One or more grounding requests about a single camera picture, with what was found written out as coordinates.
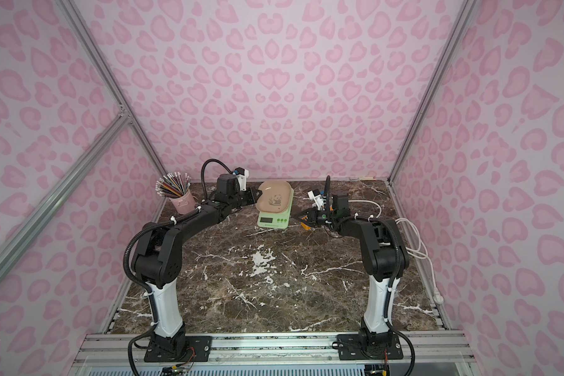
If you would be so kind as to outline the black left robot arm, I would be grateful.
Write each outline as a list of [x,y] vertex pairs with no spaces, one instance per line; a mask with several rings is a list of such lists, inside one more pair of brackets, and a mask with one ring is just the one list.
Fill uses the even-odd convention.
[[132,373],[139,371],[133,357],[137,342],[149,338],[148,353],[173,360],[194,360],[195,352],[186,340],[186,327],[176,294],[176,282],[183,267],[183,245],[203,230],[224,221],[244,206],[254,205],[261,191],[247,186],[249,171],[230,169],[222,161],[210,158],[201,167],[204,200],[186,214],[169,220],[149,222],[134,235],[124,250],[123,270],[128,279],[140,286],[148,298],[152,315],[150,328],[130,340],[127,346]]

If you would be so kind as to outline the green electronic scale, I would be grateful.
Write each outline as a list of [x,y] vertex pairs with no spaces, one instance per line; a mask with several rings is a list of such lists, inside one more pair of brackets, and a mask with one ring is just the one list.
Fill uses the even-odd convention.
[[291,216],[291,201],[270,198],[256,205],[258,209],[258,226],[262,228],[283,230],[288,227]]

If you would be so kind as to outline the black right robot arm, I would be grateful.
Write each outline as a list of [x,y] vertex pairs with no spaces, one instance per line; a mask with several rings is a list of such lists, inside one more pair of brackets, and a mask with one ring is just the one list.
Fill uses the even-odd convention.
[[415,347],[393,325],[392,312],[396,288],[410,265],[407,248],[396,222],[352,214],[347,194],[332,193],[331,177],[323,191],[311,191],[312,208],[295,218],[307,227],[324,227],[332,233],[360,241],[363,267],[369,276],[368,304],[355,335],[338,335],[332,348],[340,360],[375,360],[380,366],[368,366],[369,375],[390,375],[390,360],[404,358],[402,342],[407,344],[410,363],[405,371],[415,369]]

